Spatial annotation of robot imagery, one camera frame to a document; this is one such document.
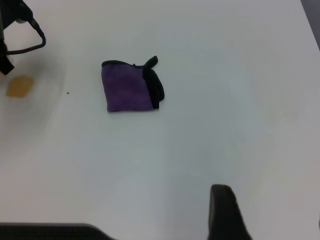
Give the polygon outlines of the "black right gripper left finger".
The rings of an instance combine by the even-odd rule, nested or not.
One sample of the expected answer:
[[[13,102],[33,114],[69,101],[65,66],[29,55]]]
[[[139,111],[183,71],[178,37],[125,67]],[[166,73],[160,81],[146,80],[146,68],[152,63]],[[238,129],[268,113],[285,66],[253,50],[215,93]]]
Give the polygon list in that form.
[[[99,228],[86,223],[16,223],[0,224],[2,240],[111,240]]]

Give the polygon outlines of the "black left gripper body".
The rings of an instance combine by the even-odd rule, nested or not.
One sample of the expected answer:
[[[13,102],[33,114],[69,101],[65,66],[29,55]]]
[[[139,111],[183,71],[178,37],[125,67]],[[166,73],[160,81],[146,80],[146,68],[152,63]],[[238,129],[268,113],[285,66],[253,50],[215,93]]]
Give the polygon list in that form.
[[[7,56],[8,48],[4,41],[4,29],[3,24],[0,24],[0,72],[3,75],[9,74],[13,69],[14,66],[10,62]]]

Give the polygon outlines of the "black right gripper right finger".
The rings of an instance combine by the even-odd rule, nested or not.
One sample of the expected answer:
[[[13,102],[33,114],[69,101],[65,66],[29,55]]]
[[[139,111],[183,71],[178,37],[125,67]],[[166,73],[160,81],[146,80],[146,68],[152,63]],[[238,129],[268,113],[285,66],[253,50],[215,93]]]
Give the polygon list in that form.
[[[210,188],[208,239],[250,240],[237,198],[228,185],[214,184]]]

